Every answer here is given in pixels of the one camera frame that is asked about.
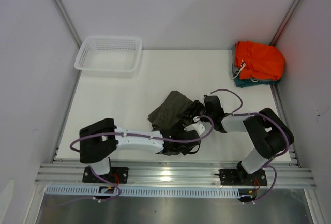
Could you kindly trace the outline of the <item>olive green shorts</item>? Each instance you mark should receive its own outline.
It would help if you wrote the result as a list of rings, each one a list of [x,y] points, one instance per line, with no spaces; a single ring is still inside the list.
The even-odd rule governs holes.
[[[189,126],[193,118],[205,111],[198,100],[192,101],[179,91],[171,91],[165,101],[148,115],[153,131]]]

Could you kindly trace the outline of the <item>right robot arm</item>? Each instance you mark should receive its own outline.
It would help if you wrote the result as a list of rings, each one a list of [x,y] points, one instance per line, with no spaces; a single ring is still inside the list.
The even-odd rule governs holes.
[[[211,118],[214,130],[220,133],[247,133],[254,146],[235,169],[219,170],[222,185],[266,186],[265,169],[294,142],[290,129],[270,108],[255,113],[226,113],[217,96],[205,95],[203,103],[196,100],[188,110],[190,118],[201,115]]]

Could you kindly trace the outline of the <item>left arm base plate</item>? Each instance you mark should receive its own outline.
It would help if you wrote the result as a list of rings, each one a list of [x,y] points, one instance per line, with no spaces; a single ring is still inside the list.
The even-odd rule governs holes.
[[[107,180],[111,183],[126,184],[129,175],[128,167],[111,167],[110,173],[105,175],[100,175],[101,178]],[[102,180],[96,178],[90,169],[90,167],[85,167],[82,182],[84,183],[103,183]]]

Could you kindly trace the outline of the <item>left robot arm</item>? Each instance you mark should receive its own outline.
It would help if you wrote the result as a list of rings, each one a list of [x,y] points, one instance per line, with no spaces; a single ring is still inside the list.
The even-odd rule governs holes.
[[[145,151],[166,156],[195,154],[200,149],[200,138],[205,131],[201,121],[187,127],[161,131],[134,132],[117,127],[114,119],[105,118],[82,128],[79,138],[80,163],[94,170],[94,177],[100,182],[108,182],[112,177],[110,154],[114,151]]]

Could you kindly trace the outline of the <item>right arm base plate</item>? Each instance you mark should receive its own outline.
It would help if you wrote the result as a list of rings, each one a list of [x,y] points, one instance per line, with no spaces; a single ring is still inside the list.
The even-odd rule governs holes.
[[[245,171],[237,169],[220,169],[215,174],[220,178],[221,185],[224,186],[267,186],[265,171],[260,169],[253,174],[247,174]]]

